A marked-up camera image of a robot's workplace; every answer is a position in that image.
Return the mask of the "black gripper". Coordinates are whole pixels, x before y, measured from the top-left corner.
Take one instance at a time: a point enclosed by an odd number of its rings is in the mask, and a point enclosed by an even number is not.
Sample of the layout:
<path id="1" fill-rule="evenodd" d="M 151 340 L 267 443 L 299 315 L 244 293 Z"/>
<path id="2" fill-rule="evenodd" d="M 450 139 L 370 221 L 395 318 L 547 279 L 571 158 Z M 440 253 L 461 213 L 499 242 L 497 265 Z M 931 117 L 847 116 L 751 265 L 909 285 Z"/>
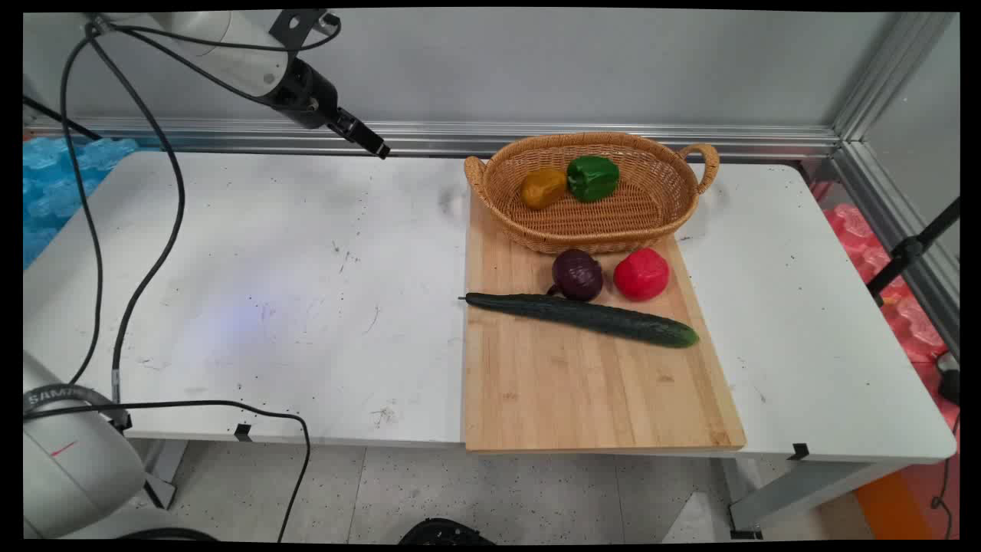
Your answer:
<path id="1" fill-rule="evenodd" d="M 341 108 L 334 85 L 304 60 L 290 60 L 280 83 L 267 95 L 267 101 L 301 128 L 329 128 L 379 159 L 389 156 L 390 148 L 385 140 Z"/>

